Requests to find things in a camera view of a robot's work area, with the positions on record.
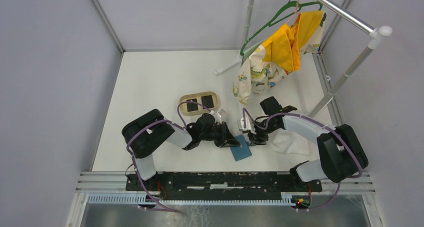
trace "white tabletop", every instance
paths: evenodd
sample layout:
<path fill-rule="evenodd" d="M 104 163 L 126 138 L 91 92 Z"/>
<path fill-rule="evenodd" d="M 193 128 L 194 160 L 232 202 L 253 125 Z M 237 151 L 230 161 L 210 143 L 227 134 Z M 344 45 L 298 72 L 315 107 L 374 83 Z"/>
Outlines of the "white tabletop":
<path fill-rule="evenodd" d="M 121 135 L 122 128 L 152 109 L 159 109 L 167 119 L 181 124 L 176 110 L 183 95 L 215 92 L 220 100 L 219 109 L 226 111 L 223 121 L 234 136 L 239 135 L 237 120 L 242 117 L 242 105 L 232 90 L 238 70 L 235 67 L 221 76 L 212 74 L 236 54 L 236 50 L 124 53 L 92 170 L 125 171 L 131 158 Z M 310 112 L 324 96 L 312 55 L 303 56 L 299 71 L 291 73 L 268 92 L 251 97 L 247 109 L 253 117 L 263 115 L 259 102 L 270 96 L 275 96 L 283 107 L 292 105 L 304 113 Z M 198 117 L 185 116 L 184 119 L 190 123 Z M 331 123 L 328 109 L 323 109 L 316 119 Z M 318 148 L 311 142 L 298 135 L 295 140 L 308 155 L 282 154 L 269 145 L 253 146 L 250 147 L 252 156 L 236 162 L 229 148 L 202 141 L 190 151 L 164 142 L 153 156 L 157 171 L 288 171 L 300 162 L 319 157 Z"/>

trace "patterned cloth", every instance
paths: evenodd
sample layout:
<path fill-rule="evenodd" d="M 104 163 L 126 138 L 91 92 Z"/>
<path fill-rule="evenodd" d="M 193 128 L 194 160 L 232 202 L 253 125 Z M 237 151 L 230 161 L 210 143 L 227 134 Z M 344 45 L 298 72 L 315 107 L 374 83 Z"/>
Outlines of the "patterned cloth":
<path fill-rule="evenodd" d="M 292 26 L 283 24 L 262 42 L 241 65 L 232 86 L 234 96 L 246 105 L 250 94 L 274 87 L 301 66 L 301 55 L 320 47 L 327 14 L 321 10 L 303 12 Z"/>

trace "yellow garment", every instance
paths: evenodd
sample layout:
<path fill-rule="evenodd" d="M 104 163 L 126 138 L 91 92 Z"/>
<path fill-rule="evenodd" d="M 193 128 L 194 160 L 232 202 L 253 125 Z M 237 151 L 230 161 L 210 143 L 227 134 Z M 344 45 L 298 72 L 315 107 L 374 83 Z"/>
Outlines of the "yellow garment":
<path fill-rule="evenodd" d="M 318 51 L 326 16 L 321 10 L 300 13 L 292 26 L 283 24 L 263 41 L 241 65 L 233 81 L 234 96 L 247 104 L 251 93 L 269 90 L 298 71 L 301 56 Z"/>
<path fill-rule="evenodd" d="M 321 23 L 321 10 L 300 13 L 294 24 L 283 24 L 268 39 L 262 42 L 265 48 L 263 62 L 273 62 L 286 72 L 298 71 L 301 67 L 300 48 L 304 46 Z"/>

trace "green clothes hanger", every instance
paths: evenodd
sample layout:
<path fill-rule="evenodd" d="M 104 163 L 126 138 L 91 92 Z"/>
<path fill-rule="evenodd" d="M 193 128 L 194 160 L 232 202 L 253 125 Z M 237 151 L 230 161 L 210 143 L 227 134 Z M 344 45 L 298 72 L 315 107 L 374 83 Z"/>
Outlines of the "green clothes hanger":
<path fill-rule="evenodd" d="M 277 11 L 277 13 L 274 15 L 274 17 L 272 17 L 272 19 L 270 20 L 270 21 L 268 21 L 268 23 L 266 23 L 264 26 L 262 26 L 262 28 L 260 28 L 258 31 L 256 31 L 256 33 L 254 33 L 253 34 L 253 36 L 252 37 L 250 37 L 249 39 L 247 39 L 246 40 L 246 42 L 243 44 L 243 47 L 241 47 L 241 50 L 240 50 L 240 55 L 241 55 L 241 59 L 242 59 L 242 62 L 244 62 L 244 55 L 245 55 L 245 53 L 244 53 L 244 50 L 245 50 L 245 48 L 246 48 L 246 45 L 253 39 L 253 38 L 255 38 L 261 31 L 263 31 L 266 27 L 271 27 L 271 26 L 273 26 L 273 25 L 275 25 L 275 24 L 278 24 L 279 22 L 281 22 L 281 21 L 283 21 L 284 19 L 287 19 L 288 17 L 290 17 L 290 16 L 292 16 L 292 15 L 294 15 L 295 13 L 293 12 L 293 13 L 291 13 L 291 14 L 289 14 L 289 15 L 287 15 L 287 16 L 284 16 L 283 18 L 281 18 L 281 19 L 279 19 L 279 20 L 277 20 L 277 21 L 275 21 L 275 22 L 273 22 L 275 19 L 277 19 L 278 18 L 278 16 L 279 15 L 281 15 L 281 13 L 282 12 L 284 12 L 285 10 L 287 10 L 288 8 L 290 8 L 290 7 L 296 7 L 296 4 L 297 4 L 298 2 L 297 1 L 289 1 L 288 3 L 286 3 L 283 7 L 281 7 L 278 11 Z M 320 2 L 318 2 L 318 1 L 314 1 L 314 2 L 308 2 L 308 3 L 300 3 L 299 4 L 299 9 L 297 10 L 298 12 L 299 11 L 301 11 L 301 9 L 302 9 L 302 7 L 305 7 L 305 6 L 312 6 L 312 5 L 319 5 L 319 11 L 323 8 L 323 4 L 322 3 L 320 3 Z"/>

